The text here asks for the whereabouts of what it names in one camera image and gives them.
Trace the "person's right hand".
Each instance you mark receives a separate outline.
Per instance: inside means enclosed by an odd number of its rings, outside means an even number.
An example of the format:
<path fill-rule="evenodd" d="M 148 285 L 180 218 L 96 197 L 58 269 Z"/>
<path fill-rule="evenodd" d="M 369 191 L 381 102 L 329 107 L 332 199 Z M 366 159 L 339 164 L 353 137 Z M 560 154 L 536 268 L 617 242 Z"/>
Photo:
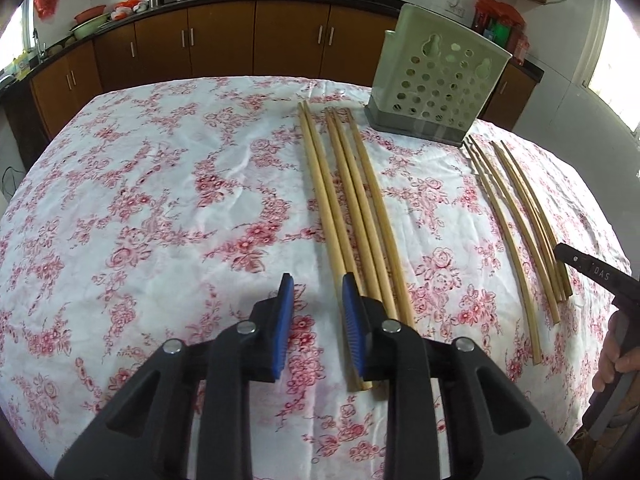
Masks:
<path fill-rule="evenodd" d="M 605 336 L 603 348 L 600 353 L 597 373 L 592 380 L 595 392 L 602 392 L 604 388 L 612 384 L 615 374 L 626 374 L 640 370 L 640 350 L 634 348 L 621 354 L 620 345 L 616 342 L 612 332 Z"/>

